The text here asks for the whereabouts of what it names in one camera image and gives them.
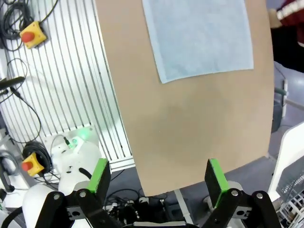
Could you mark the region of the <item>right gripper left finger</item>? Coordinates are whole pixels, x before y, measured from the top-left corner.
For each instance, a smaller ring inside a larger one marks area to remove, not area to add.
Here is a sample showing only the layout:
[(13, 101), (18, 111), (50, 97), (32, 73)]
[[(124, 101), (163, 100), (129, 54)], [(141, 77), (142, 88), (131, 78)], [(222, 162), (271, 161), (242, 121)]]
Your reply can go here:
[(84, 219), (93, 228), (119, 228), (120, 225), (103, 209), (110, 184), (107, 159), (99, 159), (88, 184), (65, 196), (54, 191), (45, 199), (45, 227), (70, 228)]

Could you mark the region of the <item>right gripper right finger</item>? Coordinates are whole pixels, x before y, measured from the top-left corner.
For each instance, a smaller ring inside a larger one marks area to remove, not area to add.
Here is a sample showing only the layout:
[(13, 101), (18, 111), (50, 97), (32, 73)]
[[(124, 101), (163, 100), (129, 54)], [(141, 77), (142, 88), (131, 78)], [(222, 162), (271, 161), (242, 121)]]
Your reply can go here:
[(246, 228), (279, 228), (281, 224), (267, 192), (251, 195), (230, 187), (217, 159), (209, 159), (205, 171), (213, 212), (204, 228), (226, 228), (231, 219), (239, 219)]

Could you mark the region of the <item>person's right hand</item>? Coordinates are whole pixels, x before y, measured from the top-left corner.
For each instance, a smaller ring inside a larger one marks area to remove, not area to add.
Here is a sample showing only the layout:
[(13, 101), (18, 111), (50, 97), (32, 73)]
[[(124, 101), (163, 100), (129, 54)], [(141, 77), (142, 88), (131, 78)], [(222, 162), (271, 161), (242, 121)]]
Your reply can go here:
[(269, 9), (268, 10), (268, 17), (269, 17), (269, 23), (270, 23), (270, 28), (271, 29), (279, 28), (279, 27), (282, 26), (282, 23), (277, 16), (276, 9)]

